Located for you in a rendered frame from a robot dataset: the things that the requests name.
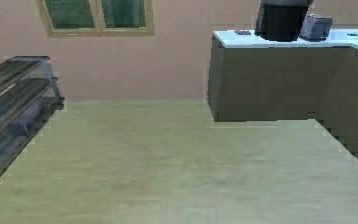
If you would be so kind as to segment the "dark counter with white top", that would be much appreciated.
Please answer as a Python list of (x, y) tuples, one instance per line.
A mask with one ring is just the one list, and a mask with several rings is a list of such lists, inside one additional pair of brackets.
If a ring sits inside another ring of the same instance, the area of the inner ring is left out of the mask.
[(318, 121), (358, 160), (358, 29), (323, 41), (211, 34), (207, 102), (216, 122)]

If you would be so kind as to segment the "wooden framed window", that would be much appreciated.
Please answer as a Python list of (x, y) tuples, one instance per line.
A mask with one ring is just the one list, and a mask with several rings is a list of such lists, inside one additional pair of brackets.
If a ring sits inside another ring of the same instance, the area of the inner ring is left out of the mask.
[(36, 0), (47, 35), (143, 37), (154, 34), (152, 0)]

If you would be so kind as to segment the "black coffee machine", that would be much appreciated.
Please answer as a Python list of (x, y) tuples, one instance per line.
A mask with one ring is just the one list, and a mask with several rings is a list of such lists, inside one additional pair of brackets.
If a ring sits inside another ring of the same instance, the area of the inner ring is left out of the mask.
[(261, 0), (255, 35), (269, 41), (296, 41), (313, 2), (314, 0)]

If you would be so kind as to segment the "dark grey shelf rack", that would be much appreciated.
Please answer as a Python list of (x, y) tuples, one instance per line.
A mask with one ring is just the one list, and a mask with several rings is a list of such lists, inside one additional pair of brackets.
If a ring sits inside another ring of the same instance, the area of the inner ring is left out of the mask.
[(0, 177), (51, 116), (64, 108), (48, 56), (0, 63)]

